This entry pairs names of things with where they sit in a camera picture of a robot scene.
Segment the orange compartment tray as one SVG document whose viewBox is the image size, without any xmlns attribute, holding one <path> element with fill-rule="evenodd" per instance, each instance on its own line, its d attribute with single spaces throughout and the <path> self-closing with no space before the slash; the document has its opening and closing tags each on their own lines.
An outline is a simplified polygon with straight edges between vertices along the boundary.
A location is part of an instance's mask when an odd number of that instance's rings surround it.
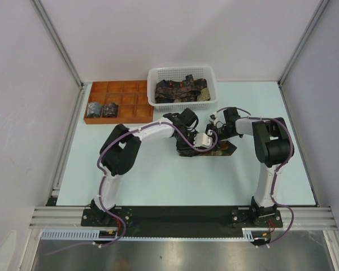
<svg viewBox="0 0 339 271">
<path fill-rule="evenodd" d="M 153 120 L 154 107 L 147 98 L 147 81 L 96 81 L 92 83 L 87 104 L 101 105 L 101 113 L 87 117 L 88 105 L 85 105 L 86 124 L 142 124 Z M 104 107 L 110 103 L 118 106 L 114 116 L 104 113 Z"/>
</svg>

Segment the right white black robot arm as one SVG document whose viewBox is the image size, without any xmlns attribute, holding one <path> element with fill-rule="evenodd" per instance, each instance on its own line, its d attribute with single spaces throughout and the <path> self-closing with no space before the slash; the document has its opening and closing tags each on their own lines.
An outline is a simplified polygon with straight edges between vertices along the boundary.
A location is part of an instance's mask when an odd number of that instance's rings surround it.
<svg viewBox="0 0 339 271">
<path fill-rule="evenodd" d="M 210 116 L 206 129 L 215 131 L 221 140 L 244 135 L 253 137 L 260 174 L 245 220 L 254 226 L 265 227 L 280 216 L 277 182 L 283 167 L 294 155 L 294 143 L 283 118 L 241 117 L 238 112 L 236 107 L 216 111 Z"/>
</svg>

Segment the dark red tie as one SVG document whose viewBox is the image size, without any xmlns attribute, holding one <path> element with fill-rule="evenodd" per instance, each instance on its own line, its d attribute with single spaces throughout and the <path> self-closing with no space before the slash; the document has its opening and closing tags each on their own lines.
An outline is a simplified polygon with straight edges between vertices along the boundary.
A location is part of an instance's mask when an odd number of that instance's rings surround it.
<svg viewBox="0 0 339 271">
<path fill-rule="evenodd" d="M 119 105 L 114 102 L 109 102 L 103 105 L 102 117 L 114 118 L 118 116 Z"/>
</svg>

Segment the orange green patterned tie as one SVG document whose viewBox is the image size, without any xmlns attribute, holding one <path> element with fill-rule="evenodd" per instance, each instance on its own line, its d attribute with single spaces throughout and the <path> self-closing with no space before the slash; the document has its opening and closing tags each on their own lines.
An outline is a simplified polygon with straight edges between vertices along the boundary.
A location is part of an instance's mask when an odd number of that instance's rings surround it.
<svg viewBox="0 0 339 271">
<path fill-rule="evenodd" d="M 231 156 L 237 147 L 229 141 L 220 141 L 211 151 L 194 156 Z"/>
</svg>

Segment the olive gold tie in basket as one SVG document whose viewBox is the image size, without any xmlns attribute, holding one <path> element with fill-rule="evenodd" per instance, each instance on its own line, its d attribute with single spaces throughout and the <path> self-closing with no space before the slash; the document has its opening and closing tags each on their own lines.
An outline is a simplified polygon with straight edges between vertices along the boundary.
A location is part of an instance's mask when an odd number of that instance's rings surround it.
<svg viewBox="0 0 339 271">
<path fill-rule="evenodd" d="M 211 100 L 211 95 L 209 92 L 208 88 L 203 88 L 199 94 L 199 96 L 197 96 L 197 101 L 198 102 L 207 102 Z"/>
</svg>

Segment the white plastic basket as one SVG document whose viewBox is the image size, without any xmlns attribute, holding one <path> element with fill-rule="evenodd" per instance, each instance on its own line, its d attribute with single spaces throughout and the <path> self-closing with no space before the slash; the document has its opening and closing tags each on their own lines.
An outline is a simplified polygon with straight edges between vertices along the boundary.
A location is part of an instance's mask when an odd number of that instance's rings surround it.
<svg viewBox="0 0 339 271">
<path fill-rule="evenodd" d="M 214 71 L 207 65 L 152 68 L 147 98 L 159 112 L 207 109 L 218 101 Z"/>
</svg>

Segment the rolled grey tie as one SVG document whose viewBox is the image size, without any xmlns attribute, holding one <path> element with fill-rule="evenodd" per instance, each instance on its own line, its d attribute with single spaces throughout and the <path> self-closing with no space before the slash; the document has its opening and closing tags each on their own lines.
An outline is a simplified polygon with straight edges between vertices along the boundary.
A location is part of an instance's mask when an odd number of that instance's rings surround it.
<svg viewBox="0 0 339 271">
<path fill-rule="evenodd" d="M 87 118 L 99 118 L 102 114 L 102 104 L 98 102 L 89 102 L 86 110 Z"/>
</svg>

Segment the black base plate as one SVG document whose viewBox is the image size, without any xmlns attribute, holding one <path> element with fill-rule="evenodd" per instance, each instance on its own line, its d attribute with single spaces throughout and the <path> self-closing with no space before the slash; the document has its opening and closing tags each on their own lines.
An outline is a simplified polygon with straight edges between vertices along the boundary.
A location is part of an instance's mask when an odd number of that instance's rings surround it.
<svg viewBox="0 0 339 271">
<path fill-rule="evenodd" d="M 258 216 L 249 206 L 116 206 L 109 213 L 95 205 L 82 213 L 81 226 L 114 227 L 134 238 L 234 238 L 243 228 L 282 229 L 280 211 Z"/>
</svg>

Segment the dark patterned tie in basket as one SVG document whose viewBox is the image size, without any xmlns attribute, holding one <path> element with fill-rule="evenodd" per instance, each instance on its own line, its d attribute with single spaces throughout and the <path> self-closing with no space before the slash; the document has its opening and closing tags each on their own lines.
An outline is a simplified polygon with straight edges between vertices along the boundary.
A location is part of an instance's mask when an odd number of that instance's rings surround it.
<svg viewBox="0 0 339 271">
<path fill-rule="evenodd" d="M 156 103 L 183 103 L 197 102 L 203 88 L 208 88 L 207 80 L 200 78 L 195 80 L 192 75 L 187 75 L 185 80 L 162 80 L 156 84 Z"/>
</svg>

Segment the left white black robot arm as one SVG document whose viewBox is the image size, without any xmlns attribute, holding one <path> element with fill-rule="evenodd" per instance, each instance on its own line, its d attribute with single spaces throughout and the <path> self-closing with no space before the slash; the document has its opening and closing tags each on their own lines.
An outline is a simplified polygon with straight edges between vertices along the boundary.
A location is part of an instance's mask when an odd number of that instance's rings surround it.
<svg viewBox="0 0 339 271">
<path fill-rule="evenodd" d="M 96 222 L 106 226 L 113 219 L 118 220 L 111 210 L 115 206 L 118 179 L 132 169 L 143 143 L 174 138 L 178 154 L 188 157 L 213 150 L 219 141 L 218 134 L 212 129 L 200 133 L 197 125 L 197 115 L 188 108 L 182 113 L 167 113 L 157 121 L 136 128 L 118 124 L 103 144 L 97 160 L 103 177 L 98 194 L 90 203 Z"/>
</svg>

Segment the aluminium frame rail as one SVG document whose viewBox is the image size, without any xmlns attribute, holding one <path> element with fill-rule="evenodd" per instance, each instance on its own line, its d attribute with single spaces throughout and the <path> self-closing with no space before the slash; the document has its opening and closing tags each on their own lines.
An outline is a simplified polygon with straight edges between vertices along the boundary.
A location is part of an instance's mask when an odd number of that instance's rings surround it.
<svg viewBox="0 0 339 271">
<path fill-rule="evenodd" d="M 42 22 L 45 31 L 49 35 L 50 39 L 52 40 L 60 58 L 64 62 L 65 66 L 67 67 L 72 79 L 74 80 L 75 84 L 79 89 L 82 89 L 84 83 L 81 81 L 80 76 L 73 65 L 73 62 L 61 40 L 55 26 L 50 19 L 49 14 L 46 11 L 45 6 L 43 5 L 42 1 L 40 0 L 30 0 L 35 12 L 37 13 L 40 21 Z"/>
</svg>

